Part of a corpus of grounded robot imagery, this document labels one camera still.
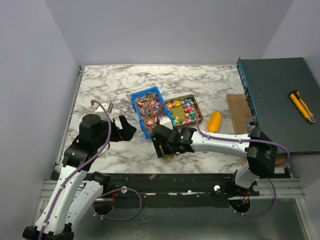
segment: black wire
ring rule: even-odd
[[[101,153],[99,156],[97,156],[97,158],[99,158],[99,157],[101,157],[103,154],[105,154],[106,151],[109,150],[109,148],[110,148],[110,142],[108,142],[108,148],[107,148],[103,153]]]

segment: blue tray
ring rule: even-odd
[[[142,91],[138,91],[138,92],[130,94],[132,106],[133,106],[134,111],[138,114],[139,124],[140,124],[141,130],[144,133],[145,139],[151,139],[151,132],[148,133],[147,130],[146,130],[146,127],[144,125],[144,121],[143,121],[143,119],[141,117],[140,112],[138,111],[138,106],[136,104],[136,99],[137,98],[141,98],[142,96],[147,95],[148,93],[156,93],[156,95],[158,96],[158,102],[161,103],[161,104],[163,104],[165,102],[163,97],[161,96],[161,93],[160,93],[160,91],[159,91],[157,86],[154,86],[154,87],[148,88],[146,90],[142,90]],[[171,114],[169,112],[168,107],[164,106],[163,110],[164,110],[164,115],[169,117],[171,119],[171,122],[172,122],[172,117],[171,117]]]

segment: dark gray panel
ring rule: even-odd
[[[250,213],[261,213],[271,200],[255,200]],[[90,209],[75,230],[75,240],[306,240],[294,199],[278,200],[263,217],[246,218],[230,208],[145,208],[129,221],[100,220]],[[135,209],[115,209],[125,217]]]
[[[241,63],[263,132],[292,154],[319,154],[320,88],[305,60],[255,59]],[[300,92],[316,123],[305,120],[289,98],[294,90]]]

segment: cable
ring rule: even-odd
[[[195,125],[196,125],[196,129],[198,130],[198,132],[199,132],[202,136],[206,137],[207,139],[215,139],[215,140],[229,141],[229,142],[251,142],[251,143],[261,143],[261,144],[269,144],[269,145],[277,146],[277,147],[279,147],[279,148],[281,148],[281,149],[283,149],[283,150],[285,151],[285,153],[286,153],[286,159],[285,159],[283,162],[281,162],[281,163],[279,163],[279,164],[276,164],[276,165],[275,165],[276,167],[281,166],[282,164],[287,163],[288,160],[290,159],[290,152],[289,152],[289,150],[288,150],[285,146],[283,146],[283,145],[281,145],[281,144],[279,144],[279,143],[276,143],[276,142],[265,141],[265,140],[258,140],[258,139],[233,139],[233,138],[227,138],[227,137],[210,136],[210,135],[205,134],[204,132],[202,132],[202,131],[200,130],[196,107],[195,107],[191,102],[189,102],[189,101],[187,101],[187,100],[185,100],[185,99],[176,98],[175,100],[184,101],[184,102],[190,104],[190,106],[193,108],[194,113],[195,113]],[[164,101],[164,103],[160,106],[159,109],[163,108],[165,104],[170,103],[170,102],[171,102],[171,100],[166,100],[166,101]],[[269,180],[269,182],[271,183],[272,188],[273,188],[273,191],[274,191],[274,200],[273,200],[272,205],[271,205],[271,207],[270,207],[269,209],[267,209],[267,210],[264,211],[263,213],[260,213],[260,214],[251,214],[251,215],[242,214],[242,213],[237,212],[236,210],[233,209],[234,212],[235,212],[236,214],[238,214],[238,215],[241,215],[241,216],[245,216],[245,217],[248,217],[248,218],[254,218],[254,217],[263,216],[263,215],[267,214],[269,211],[271,211],[271,210],[275,207],[275,205],[276,205],[276,202],[277,202],[277,194],[276,194],[276,188],[275,188],[274,184],[271,182],[271,180],[270,180],[269,178],[268,178],[268,180]]]
[[[102,219],[110,219],[110,220],[116,220],[116,221],[127,221],[127,220],[130,220],[130,219],[135,218],[135,217],[141,212],[141,209],[142,209],[142,198],[141,198],[140,194],[139,194],[136,190],[134,190],[134,189],[132,189],[132,188],[117,188],[117,189],[114,189],[114,190],[112,190],[112,191],[108,191],[107,193],[102,194],[99,198],[102,198],[102,197],[104,197],[104,196],[106,196],[106,195],[109,195],[109,194],[112,194],[112,193],[115,193],[115,192],[119,192],[119,191],[121,191],[121,190],[129,190],[129,191],[132,191],[132,192],[134,192],[135,194],[137,194],[137,196],[139,197],[139,200],[140,200],[139,209],[138,209],[138,211],[137,211],[134,215],[129,216],[129,217],[124,217],[124,218],[115,218],[115,217],[111,217],[111,216],[99,215],[99,214],[97,213],[96,209],[95,209],[95,205],[93,204],[93,205],[92,205],[92,209],[93,209],[93,211],[94,211],[94,215],[93,215],[93,216],[94,216],[94,217],[95,217],[95,216],[99,216],[99,217],[101,218],[101,220],[102,220]]]
[[[281,145],[281,144],[279,144],[279,143],[273,142],[273,141],[266,141],[266,140],[259,140],[259,139],[234,139],[234,138],[227,138],[227,137],[210,136],[210,135],[205,134],[204,132],[202,132],[202,131],[200,130],[196,107],[195,107],[191,102],[189,102],[189,101],[187,101],[187,100],[185,100],[185,99],[175,98],[175,100],[184,101],[184,102],[190,104],[190,106],[194,109],[194,113],[195,113],[195,125],[196,125],[196,129],[198,130],[198,132],[199,132],[202,136],[206,137],[207,139],[215,139],[215,140],[229,141],[229,142],[239,142],[239,141],[241,141],[241,142],[243,142],[243,143],[244,143],[244,142],[251,142],[251,143],[261,143],[261,144],[269,144],[269,145],[277,146],[277,147],[279,147],[279,148],[281,148],[281,149],[283,149],[283,150],[285,151],[285,153],[286,153],[286,159],[285,159],[283,162],[281,162],[281,163],[279,163],[279,164],[276,164],[276,165],[275,165],[276,167],[281,166],[281,165],[287,163],[288,160],[290,159],[290,152],[289,152],[289,150],[288,150],[285,146],[283,146],[283,145]],[[164,106],[165,104],[170,103],[170,102],[171,102],[171,100],[166,100],[166,101],[164,101],[164,103],[160,106],[160,109],[163,108],[163,106]]]
[[[65,186],[66,186],[66,183],[67,183],[76,173],[80,172],[85,166],[87,166],[87,165],[91,164],[93,161],[95,161],[96,158],[99,156],[99,154],[101,154],[101,152],[105,149],[105,147],[106,147],[107,144],[109,143],[110,136],[111,136],[111,120],[110,120],[110,117],[109,117],[109,115],[108,115],[107,110],[105,109],[105,107],[104,107],[100,102],[98,102],[98,101],[96,101],[96,100],[91,100],[91,105],[92,105],[92,106],[93,106],[95,103],[98,104],[98,105],[102,108],[102,110],[104,111],[104,113],[105,113],[105,115],[106,115],[106,119],[107,119],[107,122],[108,122],[108,129],[109,129],[108,135],[107,135],[107,137],[106,137],[106,140],[105,140],[104,144],[102,145],[101,149],[100,149],[93,157],[91,157],[87,162],[85,162],[85,163],[82,164],[80,167],[78,167],[76,170],[74,170],[74,171],[63,181],[63,183],[60,185],[61,187],[59,188],[59,190],[57,191],[56,195],[54,196],[54,199],[53,199],[52,204],[51,204],[51,206],[50,206],[50,208],[49,208],[49,211],[48,211],[48,213],[47,213],[47,215],[46,215],[46,217],[45,217],[45,219],[44,219],[44,221],[43,221],[43,225],[42,225],[42,228],[41,228],[41,230],[40,230],[38,240],[42,240],[42,235],[43,235],[44,230],[45,230],[45,228],[46,228],[46,226],[47,226],[47,224],[48,224],[48,220],[49,220],[49,218],[50,218],[50,216],[51,216],[52,211],[54,210],[54,207],[55,207],[55,205],[56,205],[56,203],[57,203],[57,200],[58,200],[58,198],[59,198],[62,190],[63,190],[63,189],[65,188]]]
[[[109,150],[109,148],[110,148],[110,142],[108,142],[108,148],[103,153],[101,153],[97,158],[100,158],[103,154],[105,154],[106,151]]]
[[[238,212],[236,211],[232,206],[231,204],[229,204],[230,208],[233,210],[233,212],[239,216],[242,216],[242,217],[247,217],[247,218],[256,218],[256,217],[262,217],[264,215],[266,215],[267,213],[269,213],[272,209],[275,208],[276,206],[276,203],[277,203],[277,192],[276,192],[276,188],[275,188],[275,185],[273,184],[273,182],[270,180],[270,178],[267,178],[268,181],[271,183],[271,186],[272,186],[272,189],[273,189],[273,193],[274,193],[274,199],[273,199],[273,202],[272,202],[272,205],[267,209],[265,210],[264,212],[262,213],[258,213],[258,214],[244,214],[244,213],[241,213],[241,212]]]

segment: gray floor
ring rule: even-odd
[[[260,213],[271,200],[255,200],[250,213]],[[75,230],[75,240],[306,240],[294,199],[279,199],[268,215],[246,218],[230,208],[145,208],[129,221],[100,220],[90,209]],[[115,209],[125,217],[135,209]]]

